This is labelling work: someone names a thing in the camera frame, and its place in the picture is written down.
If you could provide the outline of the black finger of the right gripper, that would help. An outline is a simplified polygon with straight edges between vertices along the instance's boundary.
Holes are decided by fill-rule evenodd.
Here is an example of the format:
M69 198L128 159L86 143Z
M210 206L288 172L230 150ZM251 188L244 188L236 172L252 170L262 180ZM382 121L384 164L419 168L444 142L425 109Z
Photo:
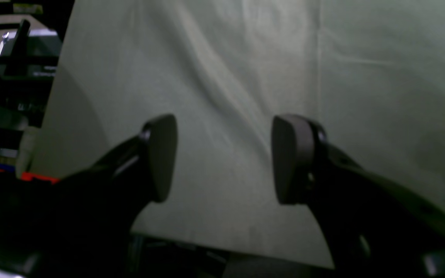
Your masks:
M120 278L134 220L170 193L177 146L163 114L58 181L0 170L0 278Z
M274 116L271 147L279 203L311 210L337 277L445 278L442 210L367 172L303 116Z

